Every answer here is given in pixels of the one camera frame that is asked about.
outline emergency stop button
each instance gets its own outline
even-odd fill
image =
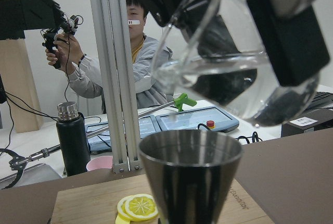
[[[207,122],[206,122],[206,125],[207,125],[207,127],[210,128],[210,129],[215,128],[215,122],[212,121],[212,120],[207,121]]]

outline man's hair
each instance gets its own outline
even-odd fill
[[[144,4],[141,2],[141,0],[126,0],[126,5],[136,5],[140,6],[142,9],[144,9],[144,18],[148,15],[149,10],[144,6]]]

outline black thermos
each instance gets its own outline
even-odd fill
[[[78,112],[76,102],[60,103],[58,111],[57,131],[67,176],[87,172],[89,144],[84,119]]]

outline pink bowl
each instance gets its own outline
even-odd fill
[[[113,156],[105,155],[99,156],[87,163],[87,171],[99,169],[99,168],[111,168],[112,167]]]

